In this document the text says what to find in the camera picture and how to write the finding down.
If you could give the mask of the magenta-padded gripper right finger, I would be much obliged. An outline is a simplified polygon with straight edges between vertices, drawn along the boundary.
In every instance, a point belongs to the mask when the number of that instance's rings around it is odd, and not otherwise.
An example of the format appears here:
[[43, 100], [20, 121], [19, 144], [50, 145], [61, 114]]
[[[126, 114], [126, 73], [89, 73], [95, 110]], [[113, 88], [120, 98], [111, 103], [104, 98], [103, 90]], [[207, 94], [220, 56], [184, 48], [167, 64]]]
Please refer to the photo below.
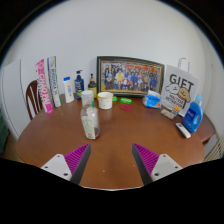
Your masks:
[[148, 185], [182, 169], [167, 154], [158, 155], [136, 143], [132, 144], [132, 154], [144, 185]]

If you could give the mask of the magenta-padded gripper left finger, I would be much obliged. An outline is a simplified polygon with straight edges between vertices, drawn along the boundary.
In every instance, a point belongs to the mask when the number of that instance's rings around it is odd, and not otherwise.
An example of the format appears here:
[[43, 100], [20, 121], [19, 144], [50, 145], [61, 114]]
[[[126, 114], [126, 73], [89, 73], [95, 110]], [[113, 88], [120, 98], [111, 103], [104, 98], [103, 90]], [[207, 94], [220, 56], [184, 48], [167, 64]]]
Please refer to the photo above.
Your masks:
[[90, 154], [91, 145], [85, 144], [66, 155], [56, 154], [42, 166], [42, 169], [65, 180], [79, 184]]

